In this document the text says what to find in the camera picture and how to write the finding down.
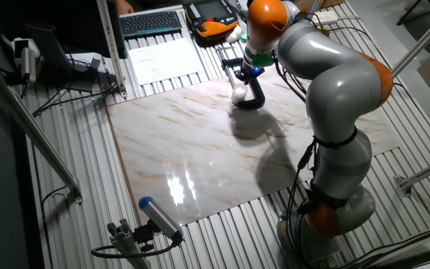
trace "sheet of paper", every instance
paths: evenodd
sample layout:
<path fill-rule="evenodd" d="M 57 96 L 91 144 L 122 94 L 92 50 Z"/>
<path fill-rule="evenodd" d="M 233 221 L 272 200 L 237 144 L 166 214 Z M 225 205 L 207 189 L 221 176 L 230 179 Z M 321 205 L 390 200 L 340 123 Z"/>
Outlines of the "sheet of paper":
<path fill-rule="evenodd" d="M 128 55 L 139 85 L 193 74 L 202 69 L 197 52 L 184 38 L 132 49 Z"/>

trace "black keyboard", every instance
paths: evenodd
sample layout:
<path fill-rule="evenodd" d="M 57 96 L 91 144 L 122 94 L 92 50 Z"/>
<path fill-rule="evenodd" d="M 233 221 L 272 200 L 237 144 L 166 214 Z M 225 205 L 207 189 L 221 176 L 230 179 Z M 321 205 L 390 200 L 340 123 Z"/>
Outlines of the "black keyboard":
<path fill-rule="evenodd" d="M 182 29 L 177 12 L 160 12 L 120 18 L 124 37 L 146 36 Z"/>

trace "marble surface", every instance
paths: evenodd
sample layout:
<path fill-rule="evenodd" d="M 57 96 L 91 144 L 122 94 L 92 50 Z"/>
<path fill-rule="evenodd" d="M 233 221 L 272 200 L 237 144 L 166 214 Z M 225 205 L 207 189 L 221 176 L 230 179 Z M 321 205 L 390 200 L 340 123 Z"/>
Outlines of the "marble surface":
<path fill-rule="evenodd" d="M 313 139 L 305 105 L 274 68 L 259 82 L 267 100 L 258 111 L 235 109 L 227 78 L 107 107 L 142 223 L 144 196 L 186 224 L 292 185 Z M 399 146 L 376 111 L 356 125 L 374 155 Z"/>

